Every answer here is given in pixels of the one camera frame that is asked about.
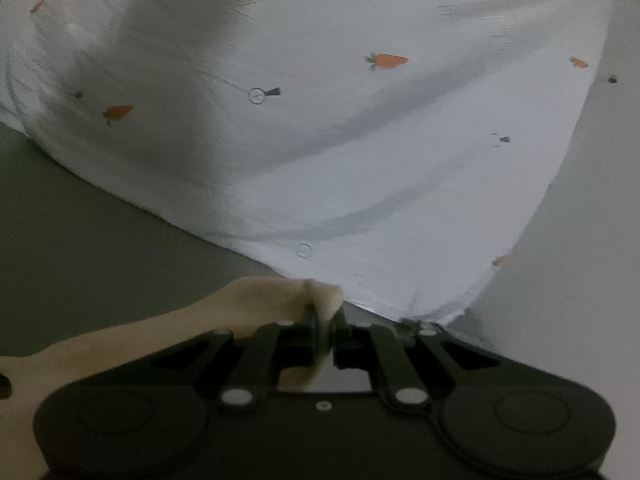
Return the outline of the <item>cream beige garment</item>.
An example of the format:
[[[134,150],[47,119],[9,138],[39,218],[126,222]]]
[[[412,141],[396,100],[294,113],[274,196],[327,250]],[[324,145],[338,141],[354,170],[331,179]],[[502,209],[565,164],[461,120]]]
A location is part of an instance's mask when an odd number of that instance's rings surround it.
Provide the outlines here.
[[[309,370],[295,367],[286,372],[279,388],[310,390],[326,366],[326,337],[343,300],[341,287],[315,280],[239,278],[174,312],[56,342],[31,356],[2,356],[1,374],[11,388],[1,402],[1,477],[41,479],[48,472],[32,432],[32,419],[44,398],[58,388],[210,330],[226,328],[246,337],[266,324],[298,321],[307,304],[318,312],[320,358]]]

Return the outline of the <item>white carrot print bedsheet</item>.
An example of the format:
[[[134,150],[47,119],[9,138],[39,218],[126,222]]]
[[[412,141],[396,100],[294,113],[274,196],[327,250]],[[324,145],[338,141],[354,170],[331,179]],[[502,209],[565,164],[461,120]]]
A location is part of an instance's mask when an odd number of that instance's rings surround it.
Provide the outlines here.
[[[558,173],[613,0],[1,0],[1,119],[98,188],[408,318]]]

